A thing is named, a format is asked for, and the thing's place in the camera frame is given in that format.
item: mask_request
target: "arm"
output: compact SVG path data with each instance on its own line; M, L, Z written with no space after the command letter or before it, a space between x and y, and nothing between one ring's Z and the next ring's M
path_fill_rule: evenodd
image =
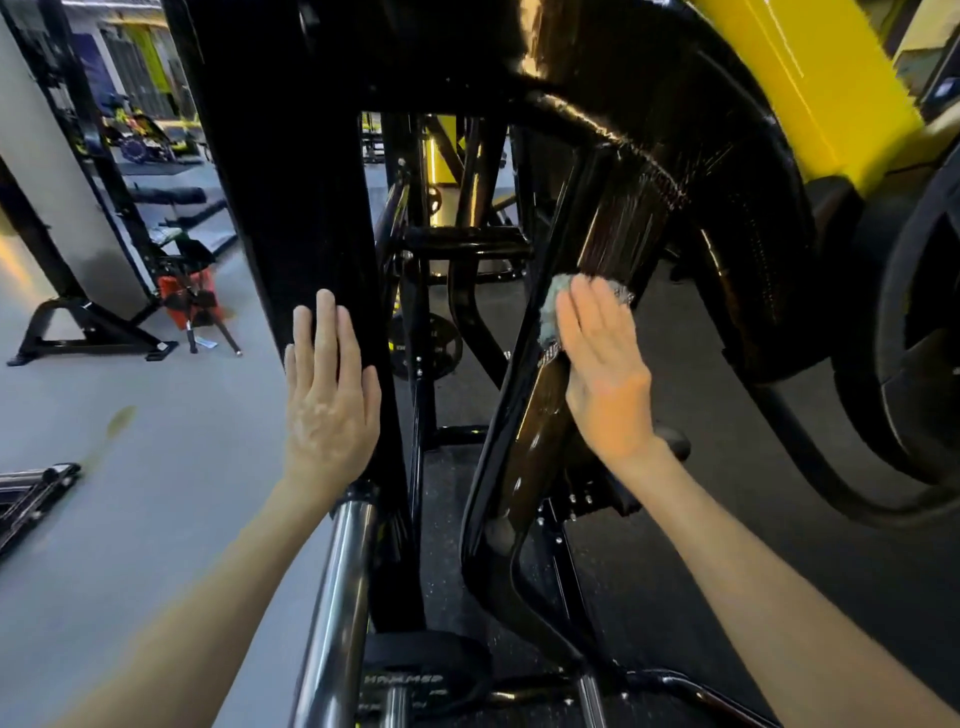
M284 355L284 473L267 502L213 570L137 637L117 673L52 728L213 724L280 579L379 436L376 370L361 374L349 314L329 291L317 294L316 349L310 329L300 306Z
M587 444L684 559L785 726L960 726L960 716L730 515L654 436L630 309L601 279L557 299Z

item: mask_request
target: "finger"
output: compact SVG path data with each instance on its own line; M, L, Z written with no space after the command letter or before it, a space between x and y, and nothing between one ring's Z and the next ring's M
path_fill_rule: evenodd
M583 378L576 369L570 370L570 379L566 383L566 406L576 416L584 402L585 387Z
M573 277L570 282L570 298L577 309L580 330L589 338L592 333L603 328L603 318L597 305L596 295L589 279L583 274Z
M595 278L590 282L590 288L593 290L593 297L597 301L597 308L604 326L619 329L621 304L613 293L610 283L606 279Z
M325 288L317 291L317 333L311 363L311 394L317 401L333 399L337 391L337 302Z
M360 385L360 345L353 330L350 312L343 306L337 306L337 339L340 341L340 380L339 392L359 395Z
M305 397L313 384L313 344L310 326L313 314L305 305L294 309L294 361L297 363L297 397Z
M370 366L363 371L363 407L368 428L380 434L380 379L376 367Z
M560 343L564 345L564 351L573 368L581 372L596 369L599 361L580 329L580 321L569 291L557 294L557 330L560 332Z
M287 401L294 398L297 391L297 360L294 345L287 344L283 350L283 372L287 375Z
M634 312L626 304L620 306L620 326L618 328L617 339L623 351L631 357L635 357L643 363L643 357L640 354L640 346L636 340L636 321L634 321Z

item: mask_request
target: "hand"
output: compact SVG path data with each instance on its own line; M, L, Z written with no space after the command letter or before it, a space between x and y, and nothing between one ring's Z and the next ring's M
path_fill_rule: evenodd
M571 365L566 403L584 441L616 474L658 441L633 314L605 280L580 275L557 296L557 326Z
M316 343L311 319L306 306L294 310L294 343L283 355L287 441L276 489L322 518L370 462L380 436L380 384L374 367L361 373L349 312L332 293L317 292Z

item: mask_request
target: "yellow panel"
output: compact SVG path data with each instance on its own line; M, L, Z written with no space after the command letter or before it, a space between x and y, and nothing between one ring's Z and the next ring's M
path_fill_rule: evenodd
M924 125L853 0L695 0L747 64L808 180L865 194Z
M450 137L450 143L453 145L454 149L456 149L457 117L441 115L437 118L440 119L441 126L444 127L446 135ZM453 173L450 172L450 168L444 161L444 156L440 153L437 143L433 139L427 139L427 142L423 145L423 147L423 153L426 156L425 167L427 183L455 184L456 180L453 179Z

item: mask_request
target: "chrome bar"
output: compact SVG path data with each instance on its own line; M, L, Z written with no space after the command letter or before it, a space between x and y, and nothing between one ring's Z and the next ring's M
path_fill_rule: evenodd
M352 728L367 638L367 590L376 508L348 500L333 519L333 542L310 624L290 728Z
M580 710L583 711L587 728L607 728L596 678L593 675L582 675L577 680L577 692L580 694Z
M380 728L408 728L412 724L410 692L406 688L390 688L383 703Z

